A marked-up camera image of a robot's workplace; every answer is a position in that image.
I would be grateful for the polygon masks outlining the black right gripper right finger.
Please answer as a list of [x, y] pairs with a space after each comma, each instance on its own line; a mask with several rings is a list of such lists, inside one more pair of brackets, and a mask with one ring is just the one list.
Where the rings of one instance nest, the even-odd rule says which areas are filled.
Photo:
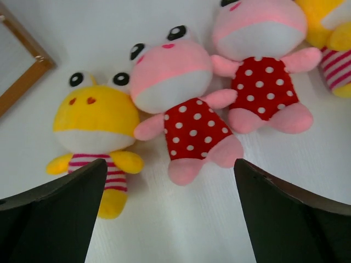
[[245, 159], [236, 186], [257, 262], [350, 262], [350, 205], [277, 178]]

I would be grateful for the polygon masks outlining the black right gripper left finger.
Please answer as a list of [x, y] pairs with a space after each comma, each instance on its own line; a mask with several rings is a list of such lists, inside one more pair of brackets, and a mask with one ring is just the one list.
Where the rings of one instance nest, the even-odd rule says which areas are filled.
[[106, 176], [97, 159], [1, 199], [1, 262], [84, 262]]

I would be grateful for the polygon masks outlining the pink plush polka dots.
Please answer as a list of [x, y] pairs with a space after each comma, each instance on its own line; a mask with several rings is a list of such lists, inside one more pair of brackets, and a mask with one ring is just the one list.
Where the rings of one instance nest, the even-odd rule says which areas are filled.
[[207, 162], [232, 168], [244, 156], [241, 142], [217, 114], [236, 100], [237, 93], [222, 89], [207, 94], [213, 77], [211, 58], [185, 25], [170, 29], [163, 44], [135, 44], [129, 59], [131, 98], [150, 115], [135, 128], [134, 136], [148, 141], [165, 135], [173, 183], [193, 182]]

